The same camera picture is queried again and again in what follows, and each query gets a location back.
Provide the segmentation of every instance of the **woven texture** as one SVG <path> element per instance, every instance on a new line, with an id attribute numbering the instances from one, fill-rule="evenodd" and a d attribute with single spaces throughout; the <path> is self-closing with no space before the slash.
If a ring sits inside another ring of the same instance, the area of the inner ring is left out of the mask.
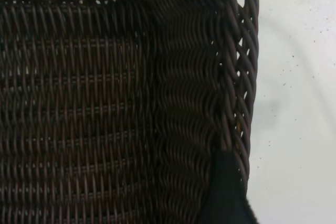
<path id="1" fill-rule="evenodd" d="M 0 0 L 0 222 L 194 223 L 247 189 L 258 0 Z"/>

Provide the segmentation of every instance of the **black fabric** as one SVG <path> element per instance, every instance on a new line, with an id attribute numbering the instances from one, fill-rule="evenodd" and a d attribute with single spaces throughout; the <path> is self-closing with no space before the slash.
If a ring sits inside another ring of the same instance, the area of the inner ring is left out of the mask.
<path id="1" fill-rule="evenodd" d="M 211 188 L 198 224 L 257 224 L 233 152 L 216 151 Z"/>

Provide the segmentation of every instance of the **white table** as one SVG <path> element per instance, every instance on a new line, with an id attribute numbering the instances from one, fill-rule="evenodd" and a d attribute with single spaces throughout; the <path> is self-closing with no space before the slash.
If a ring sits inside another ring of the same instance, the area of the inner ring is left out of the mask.
<path id="1" fill-rule="evenodd" d="M 336 0 L 260 0 L 248 198 L 261 224 L 336 223 Z"/>

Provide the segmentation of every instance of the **wicker basket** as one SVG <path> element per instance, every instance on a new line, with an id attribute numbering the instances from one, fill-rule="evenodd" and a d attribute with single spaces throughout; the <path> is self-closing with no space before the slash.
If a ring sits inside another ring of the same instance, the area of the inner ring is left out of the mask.
<path id="1" fill-rule="evenodd" d="M 258 0 L 0 0 L 0 223 L 195 223 L 247 188 Z"/>

